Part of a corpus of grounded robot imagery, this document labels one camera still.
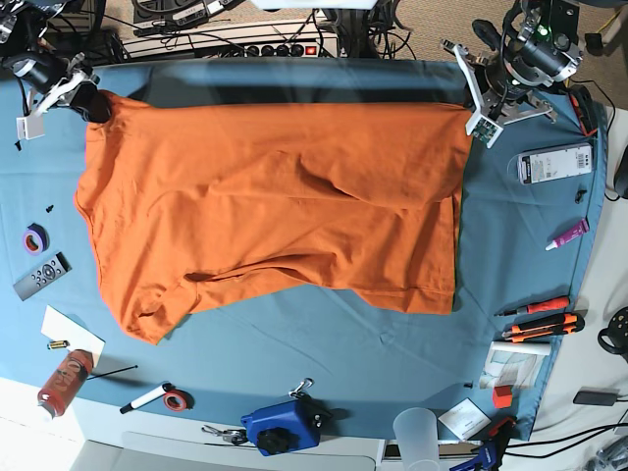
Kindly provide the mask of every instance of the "black screw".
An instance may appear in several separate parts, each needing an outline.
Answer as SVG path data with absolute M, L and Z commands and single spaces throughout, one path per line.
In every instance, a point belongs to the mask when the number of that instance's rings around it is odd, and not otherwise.
M 587 194 L 587 190 L 585 189 L 579 189 L 578 192 L 576 193 L 576 204 L 580 204 L 582 203 L 582 197 Z

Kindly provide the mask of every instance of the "roll of tape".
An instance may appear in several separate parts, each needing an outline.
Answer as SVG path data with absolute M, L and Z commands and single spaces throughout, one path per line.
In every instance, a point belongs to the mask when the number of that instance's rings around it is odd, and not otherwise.
M 164 404 L 170 410 L 181 412 L 182 410 L 191 409 L 191 401 L 187 392 L 179 390 L 171 390 L 164 394 Z
M 48 234 L 38 224 L 31 224 L 24 232 L 22 242 L 26 252 L 38 255 L 48 248 Z

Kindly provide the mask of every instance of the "remote control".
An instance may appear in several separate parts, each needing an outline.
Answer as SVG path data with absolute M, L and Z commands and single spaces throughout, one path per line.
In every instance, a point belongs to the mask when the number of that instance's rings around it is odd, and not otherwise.
M 43 265 L 35 268 L 32 272 L 25 275 L 21 280 L 13 285 L 22 301 L 29 299 L 40 289 L 46 288 L 55 280 L 63 277 L 70 271 L 70 265 L 61 252 L 52 257 Z

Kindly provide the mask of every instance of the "red tape roll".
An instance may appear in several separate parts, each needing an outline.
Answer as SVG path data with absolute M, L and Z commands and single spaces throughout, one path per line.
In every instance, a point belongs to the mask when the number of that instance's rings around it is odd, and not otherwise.
M 170 410 L 175 412 L 181 412 L 188 409 L 187 407 L 187 394 L 178 390 L 170 390 L 164 394 L 164 404 Z

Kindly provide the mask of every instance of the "small red block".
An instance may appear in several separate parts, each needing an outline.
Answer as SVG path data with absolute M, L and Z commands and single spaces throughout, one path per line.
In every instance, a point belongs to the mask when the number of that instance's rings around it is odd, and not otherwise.
M 493 389 L 493 405 L 497 409 L 510 407 L 512 404 L 512 388 L 510 386 L 497 386 Z

